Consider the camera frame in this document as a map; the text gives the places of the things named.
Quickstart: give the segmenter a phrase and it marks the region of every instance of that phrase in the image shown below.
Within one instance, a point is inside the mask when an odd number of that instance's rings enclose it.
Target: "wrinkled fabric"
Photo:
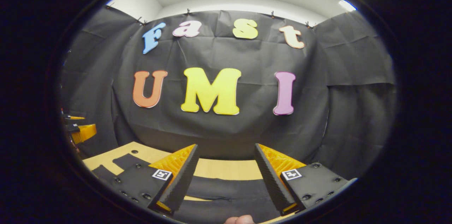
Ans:
[[[235,38],[232,29],[239,18],[255,20],[258,37]],[[189,20],[202,23],[200,34],[174,37],[174,29]],[[143,34],[161,22],[166,27],[157,47],[143,55]],[[287,45],[278,30],[286,25],[301,31],[303,49]],[[85,117],[80,124],[96,124],[97,134],[79,144],[90,157],[135,141],[168,152],[197,143],[202,158],[245,160],[253,159],[258,142],[304,163],[318,161],[351,179],[362,175],[381,152],[397,109],[391,57],[356,11],[314,28],[239,11],[181,14],[141,26],[110,8],[86,23],[69,50],[61,76],[63,110]],[[184,70],[190,67],[202,68],[210,83],[223,68],[239,69],[240,113],[182,111]],[[139,107],[132,99],[134,73],[156,70],[168,72],[160,102],[153,108]],[[288,116],[273,114],[278,98],[274,73],[279,71],[296,76],[294,113]],[[150,76],[145,96],[152,87]],[[175,219],[222,223],[252,214],[262,222],[279,216],[262,180],[195,176],[188,195],[213,201],[184,201]]]

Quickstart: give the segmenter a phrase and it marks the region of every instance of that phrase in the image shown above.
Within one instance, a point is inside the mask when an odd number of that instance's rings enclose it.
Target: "yellow letter m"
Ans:
[[[187,76],[187,92],[185,103],[180,106],[183,111],[193,113],[199,111],[196,103],[196,96],[198,96],[202,110],[207,113],[218,97],[218,102],[213,107],[215,113],[230,116],[239,114],[236,90],[237,80],[242,76],[242,72],[231,68],[222,69],[212,84],[209,83],[202,68],[188,68],[184,71],[184,75]]]

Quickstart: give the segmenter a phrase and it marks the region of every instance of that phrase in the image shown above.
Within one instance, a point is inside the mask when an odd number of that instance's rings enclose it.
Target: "letter i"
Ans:
[[[273,113],[277,116],[293,113],[292,106],[292,83],[295,75],[289,72],[276,72],[278,79],[278,103],[273,108]]]

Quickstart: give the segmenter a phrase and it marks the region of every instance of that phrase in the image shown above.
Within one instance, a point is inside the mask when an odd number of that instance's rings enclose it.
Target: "white wall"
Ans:
[[[264,14],[271,14],[282,18],[287,18],[296,22],[310,25],[321,23],[327,18],[305,8],[298,7],[277,0],[187,0],[181,3],[164,7],[155,16],[154,20],[167,16],[190,12],[207,10],[239,10]]]
[[[162,9],[157,0],[111,0],[107,5],[111,5],[111,7],[121,10],[135,19],[141,17],[141,22],[154,20]]]

